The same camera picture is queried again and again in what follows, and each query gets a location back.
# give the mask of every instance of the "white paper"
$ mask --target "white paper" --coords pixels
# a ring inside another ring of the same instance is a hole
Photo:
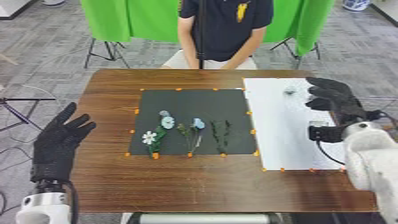
[[[252,111],[252,123],[262,167],[266,170],[339,169],[316,143],[308,140],[310,121],[324,121],[333,126],[328,112],[305,107],[308,100],[305,79],[244,79],[244,97]],[[344,161],[342,143],[321,143],[326,154]]]

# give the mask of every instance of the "black glove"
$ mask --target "black glove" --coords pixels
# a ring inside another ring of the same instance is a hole
[[[42,179],[69,181],[74,151],[95,128],[93,122],[85,124],[90,119],[86,114],[65,123],[74,111],[76,104],[70,103],[53,118],[33,142],[31,182]]]
[[[360,102],[351,94],[349,87],[344,83],[321,78],[307,78],[314,85],[308,93],[314,95],[312,101],[305,104],[314,110],[332,111],[337,116],[339,124],[346,124],[365,119],[365,111]]]

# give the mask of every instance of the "gray carpet floor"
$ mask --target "gray carpet floor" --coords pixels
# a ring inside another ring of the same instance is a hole
[[[44,7],[37,2],[12,21],[0,21],[0,53],[19,63],[12,65],[0,60],[0,84],[5,86],[0,96],[54,95],[58,101],[42,103],[31,115],[40,126],[65,104],[77,101],[95,70],[124,68],[120,61],[108,62],[92,58],[88,69],[83,69],[88,42],[90,31],[77,0],[69,0],[56,8]],[[271,46],[273,44],[262,44],[253,55],[259,68],[292,69],[294,61],[285,49],[280,47],[269,52]],[[157,68],[177,49],[177,44],[133,39],[122,50],[131,68]],[[104,54],[101,43],[93,50]],[[321,60],[308,53],[300,69],[312,71],[317,77],[344,81],[365,108],[385,108],[398,117],[398,29],[372,9],[351,13],[340,9],[337,1],[321,33],[319,50]],[[10,105],[22,112],[31,106],[13,102]],[[13,121],[1,108],[0,127]],[[10,132],[1,132],[0,150],[21,147],[31,154],[35,136],[37,130],[26,125]],[[24,160],[17,150],[6,151],[0,156],[0,189],[6,194],[6,207],[19,204],[31,190],[29,162],[5,169]],[[17,209],[10,210],[0,217],[1,224],[13,223],[15,211]],[[120,214],[81,215],[79,223],[117,223],[118,216]]]

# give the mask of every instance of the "green backdrop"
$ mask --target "green backdrop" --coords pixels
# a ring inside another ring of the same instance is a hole
[[[131,37],[177,42],[177,4],[179,0],[81,0],[92,37],[115,42],[129,42]],[[292,37],[301,56],[319,37],[333,0],[273,0],[273,5],[264,42]]]

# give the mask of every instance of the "dark polo shirt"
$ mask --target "dark polo shirt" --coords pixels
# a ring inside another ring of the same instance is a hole
[[[198,15],[200,0],[182,0],[179,17]],[[250,38],[252,29],[271,23],[273,0],[205,0],[204,60],[227,61]],[[198,25],[191,28],[198,49]]]

